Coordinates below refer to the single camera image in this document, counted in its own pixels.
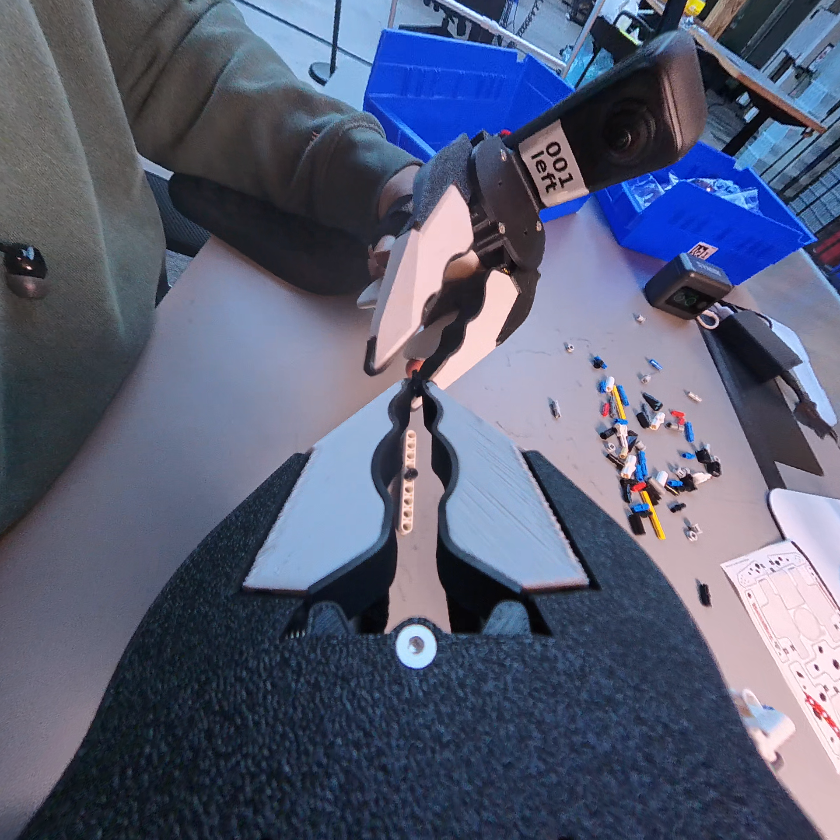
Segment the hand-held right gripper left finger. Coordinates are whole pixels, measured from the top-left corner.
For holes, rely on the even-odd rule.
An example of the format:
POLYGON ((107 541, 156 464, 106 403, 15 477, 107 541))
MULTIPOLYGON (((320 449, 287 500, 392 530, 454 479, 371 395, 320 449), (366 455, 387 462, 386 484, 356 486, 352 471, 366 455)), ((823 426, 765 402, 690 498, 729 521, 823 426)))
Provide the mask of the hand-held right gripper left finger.
POLYGON ((314 594, 370 558, 392 534, 391 482, 375 454, 400 421, 395 383, 322 437, 257 552, 244 589, 314 594))

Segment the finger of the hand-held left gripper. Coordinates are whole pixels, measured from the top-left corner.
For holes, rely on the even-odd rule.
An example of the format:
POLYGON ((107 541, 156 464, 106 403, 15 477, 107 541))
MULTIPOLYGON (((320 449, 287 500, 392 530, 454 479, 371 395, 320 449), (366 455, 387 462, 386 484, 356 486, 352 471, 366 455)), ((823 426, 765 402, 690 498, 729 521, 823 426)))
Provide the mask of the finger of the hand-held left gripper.
POLYGON ((432 213, 399 236, 382 281, 365 355, 365 372, 378 375, 423 325, 427 301, 442 290, 445 270, 473 245, 469 207, 449 185, 432 213))
POLYGON ((513 276, 499 269, 488 272, 480 293, 444 327, 435 352, 421 367, 421 379, 448 388, 481 362, 504 340, 502 330, 519 298, 513 276))

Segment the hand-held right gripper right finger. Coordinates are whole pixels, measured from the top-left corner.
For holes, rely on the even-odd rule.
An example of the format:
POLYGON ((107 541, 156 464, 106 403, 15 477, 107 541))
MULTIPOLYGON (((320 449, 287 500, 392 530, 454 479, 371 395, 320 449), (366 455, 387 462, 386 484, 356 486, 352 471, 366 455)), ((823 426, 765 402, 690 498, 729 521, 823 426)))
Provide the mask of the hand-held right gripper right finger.
POLYGON ((444 490, 437 572, 448 594, 541 594, 589 578, 509 437, 435 384, 423 386, 432 468, 444 490))

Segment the white holed beam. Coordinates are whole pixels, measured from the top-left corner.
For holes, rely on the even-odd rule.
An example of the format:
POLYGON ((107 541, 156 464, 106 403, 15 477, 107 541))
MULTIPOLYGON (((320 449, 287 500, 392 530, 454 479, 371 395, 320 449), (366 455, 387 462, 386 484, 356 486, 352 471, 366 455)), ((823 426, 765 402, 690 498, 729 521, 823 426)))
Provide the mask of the white holed beam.
POLYGON ((409 425, 402 442, 400 505, 396 523, 400 536, 406 536, 413 530, 417 476, 417 432, 409 425))

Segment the pile of small brick pieces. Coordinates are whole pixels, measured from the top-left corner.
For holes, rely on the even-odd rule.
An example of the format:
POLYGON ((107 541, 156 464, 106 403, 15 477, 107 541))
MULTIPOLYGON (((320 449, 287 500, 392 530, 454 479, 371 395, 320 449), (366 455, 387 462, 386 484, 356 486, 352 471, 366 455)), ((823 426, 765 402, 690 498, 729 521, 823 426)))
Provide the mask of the pile of small brick pieces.
POLYGON ((608 333, 563 338, 550 369, 547 456, 643 545, 694 541, 696 519, 680 523, 688 501, 713 484, 716 457, 702 450, 693 385, 670 382, 675 364, 654 345, 639 349, 608 333))

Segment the blue storage bin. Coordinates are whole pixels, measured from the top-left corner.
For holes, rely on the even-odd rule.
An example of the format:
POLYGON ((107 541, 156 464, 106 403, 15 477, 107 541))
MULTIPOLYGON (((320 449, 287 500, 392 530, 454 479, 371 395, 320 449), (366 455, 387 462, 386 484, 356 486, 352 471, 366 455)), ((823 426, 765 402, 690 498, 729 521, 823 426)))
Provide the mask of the blue storage bin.
POLYGON ((386 138, 428 161, 460 134, 518 130, 574 89, 532 56, 384 29, 364 94, 386 138))
POLYGON ((665 261, 693 253, 723 269, 730 282, 739 285, 816 240, 751 169, 738 169, 732 157, 705 143, 698 142, 681 161, 654 177, 666 184, 670 172, 679 181, 646 208, 624 183, 595 195, 621 246, 665 261), (704 177, 755 189, 759 211, 751 212, 693 183, 704 177))

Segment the small black device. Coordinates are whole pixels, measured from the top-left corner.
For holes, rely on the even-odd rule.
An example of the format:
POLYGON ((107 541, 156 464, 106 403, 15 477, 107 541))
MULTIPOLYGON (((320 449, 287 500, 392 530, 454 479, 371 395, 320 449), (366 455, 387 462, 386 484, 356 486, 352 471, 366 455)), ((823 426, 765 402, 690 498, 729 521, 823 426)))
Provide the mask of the small black device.
POLYGON ((708 261, 682 253, 647 282, 644 294, 654 308, 683 320, 699 317, 733 289, 726 273, 708 261))

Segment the black power adapter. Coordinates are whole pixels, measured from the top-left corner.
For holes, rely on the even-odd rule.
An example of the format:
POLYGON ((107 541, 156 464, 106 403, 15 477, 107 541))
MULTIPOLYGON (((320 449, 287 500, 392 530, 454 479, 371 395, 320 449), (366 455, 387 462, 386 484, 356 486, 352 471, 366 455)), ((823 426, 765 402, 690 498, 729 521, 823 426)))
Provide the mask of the black power adapter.
POLYGON ((766 319, 752 310, 739 310, 723 318, 714 333, 759 383, 782 377, 803 362, 766 319))

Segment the sticker sheet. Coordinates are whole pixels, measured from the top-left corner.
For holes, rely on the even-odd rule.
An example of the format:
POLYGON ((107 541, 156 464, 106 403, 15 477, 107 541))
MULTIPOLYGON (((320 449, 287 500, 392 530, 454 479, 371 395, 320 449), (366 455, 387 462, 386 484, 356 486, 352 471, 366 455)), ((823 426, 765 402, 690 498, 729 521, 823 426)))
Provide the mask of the sticker sheet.
POLYGON ((839 770, 839 611, 833 595, 791 541, 721 569, 839 770))

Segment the white book stand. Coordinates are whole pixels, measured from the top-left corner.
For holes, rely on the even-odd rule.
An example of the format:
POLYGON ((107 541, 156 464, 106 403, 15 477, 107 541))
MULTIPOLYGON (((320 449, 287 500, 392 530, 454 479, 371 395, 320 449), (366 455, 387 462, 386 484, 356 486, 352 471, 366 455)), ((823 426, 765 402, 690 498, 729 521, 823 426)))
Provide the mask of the white book stand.
POLYGON ((824 578, 838 582, 839 499, 773 489, 769 507, 784 538, 795 543, 824 578))

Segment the person's torso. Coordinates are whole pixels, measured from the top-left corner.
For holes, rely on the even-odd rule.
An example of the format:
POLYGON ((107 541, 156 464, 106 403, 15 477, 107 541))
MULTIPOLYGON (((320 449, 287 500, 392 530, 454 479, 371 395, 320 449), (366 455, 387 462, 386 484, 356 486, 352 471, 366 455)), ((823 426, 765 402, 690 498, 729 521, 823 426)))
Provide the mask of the person's torso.
POLYGON ((2 2, 2 531, 97 425, 151 333, 160 216, 92 2, 2 2))

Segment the black clothing toggle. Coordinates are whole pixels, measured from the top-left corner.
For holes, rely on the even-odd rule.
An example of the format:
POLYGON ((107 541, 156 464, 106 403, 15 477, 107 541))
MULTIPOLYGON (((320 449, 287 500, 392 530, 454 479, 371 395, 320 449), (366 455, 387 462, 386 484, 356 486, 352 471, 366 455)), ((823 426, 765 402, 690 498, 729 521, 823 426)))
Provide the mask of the black clothing toggle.
POLYGON ((45 258, 40 250, 22 243, 1 243, 7 288, 18 298, 40 300, 49 294, 45 258))

